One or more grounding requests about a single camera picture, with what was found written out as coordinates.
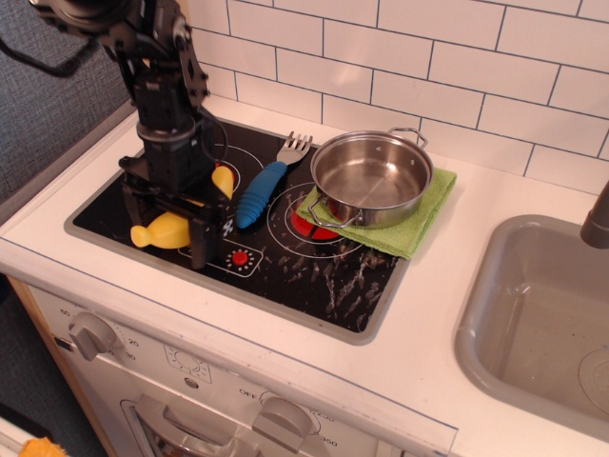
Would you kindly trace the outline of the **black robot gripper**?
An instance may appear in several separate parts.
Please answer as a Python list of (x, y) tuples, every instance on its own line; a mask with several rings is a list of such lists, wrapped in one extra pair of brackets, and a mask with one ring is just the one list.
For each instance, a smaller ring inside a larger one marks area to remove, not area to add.
[(226, 153), (226, 133), (193, 128), (169, 137), (138, 128), (144, 152), (124, 157), (122, 192), (133, 226), (147, 227), (164, 211), (188, 220), (191, 267), (202, 269), (218, 255), (228, 200), (213, 185), (211, 174)]

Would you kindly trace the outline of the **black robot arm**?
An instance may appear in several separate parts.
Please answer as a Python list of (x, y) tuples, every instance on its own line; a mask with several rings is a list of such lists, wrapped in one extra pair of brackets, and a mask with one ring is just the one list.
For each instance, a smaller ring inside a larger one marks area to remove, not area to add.
[(175, 1), (35, 1), (59, 31), (104, 46), (137, 108), (140, 157), (124, 157), (123, 193), (135, 225), (162, 211), (187, 220), (191, 266), (203, 268), (220, 245), (228, 199), (212, 185), (222, 124), (203, 107), (207, 76), (191, 28)]

